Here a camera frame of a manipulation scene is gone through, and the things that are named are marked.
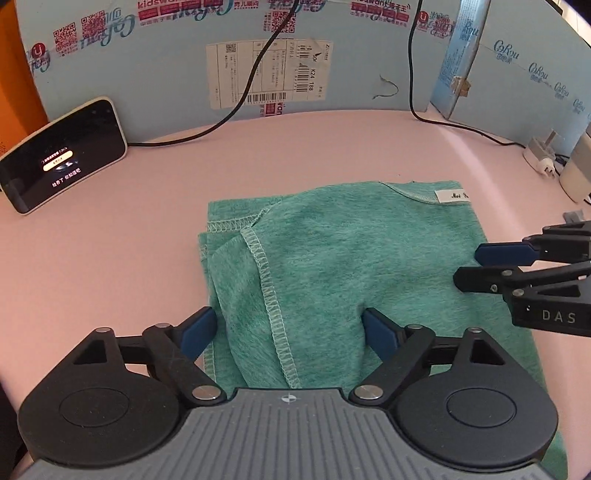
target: silver bolt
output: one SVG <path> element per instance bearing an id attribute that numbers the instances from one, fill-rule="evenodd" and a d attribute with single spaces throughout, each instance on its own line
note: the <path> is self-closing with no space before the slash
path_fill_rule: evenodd
<path id="1" fill-rule="evenodd" d="M 219 398 L 221 394 L 222 391 L 213 385 L 201 385 L 201 387 L 193 389 L 193 396 L 197 400 L 215 400 Z"/>
<path id="2" fill-rule="evenodd" d="M 376 385 L 361 385 L 355 388 L 355 395 L 361 400 L 377 400 L 384 391 Z"/>

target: phone screen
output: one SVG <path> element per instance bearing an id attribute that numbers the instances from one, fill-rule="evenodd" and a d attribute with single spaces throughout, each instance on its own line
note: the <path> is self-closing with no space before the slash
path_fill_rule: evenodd
<path id="1" fill-rule="evenodd" d="M 17 212 L 28 213 L 125 152 L 113 105 L 99 99 L 7 154 L 0 185 Z"/>

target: clothing label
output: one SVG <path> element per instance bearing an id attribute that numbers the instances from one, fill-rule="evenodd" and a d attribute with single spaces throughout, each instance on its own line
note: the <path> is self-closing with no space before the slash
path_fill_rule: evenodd
<path id="1" fill-rule="evenodd" d="M 266 42 L 239 41 L 206 47 L 212 109 L 236 106 Z M 332 50 L 332 42 L 323 40 L 275 40 L 256 70 L 245 104 L 324 100 Z"/>
<path id="2" fill-rule="evenodd" d="M 437 200 L 439 203 L 453 203 L 453 202 L 469 202 L 470 197 L 463 189 L 456 190 L 436 190 Z"/>

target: table surface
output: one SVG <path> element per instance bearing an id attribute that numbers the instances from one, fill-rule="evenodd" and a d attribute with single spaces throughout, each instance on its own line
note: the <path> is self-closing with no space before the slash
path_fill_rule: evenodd
<path id="1" fill-rule="evenodd" d="M 190 144 L 131 148 L 26 217 L 0 202 L 0 381 L 17 406 L 94 328 L 139 335 L 207 304 L 197 235 L 209 201 L 368 180 L 458 180 L 492 242 L 519 241 L 581 208 L 519 147 L 407 112 L 295 113 L 232 122 Z M 591 470 L 591 339 L 534 336 L 570 478 L 580 479 Z"/>

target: garment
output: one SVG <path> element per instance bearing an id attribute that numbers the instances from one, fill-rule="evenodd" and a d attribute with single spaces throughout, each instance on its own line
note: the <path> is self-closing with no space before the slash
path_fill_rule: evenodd
<path id="1" fill-rule="evenodd" d="M 469 203 L 439 203 L 455 182 L 367 182 L 209 205 L 200 236 L 210 305 L 220 319 L 204 355 L 222 388 L 345 392 L 379 365 L 361 313 L 440 336 L 490 333 L 543 384 L 531 333 L 511 325 L 500 296 L 463 294 L 452 276 L 475 265 L 485 237 Z M 560 435 L 546 467 L 566 478 Z"/>

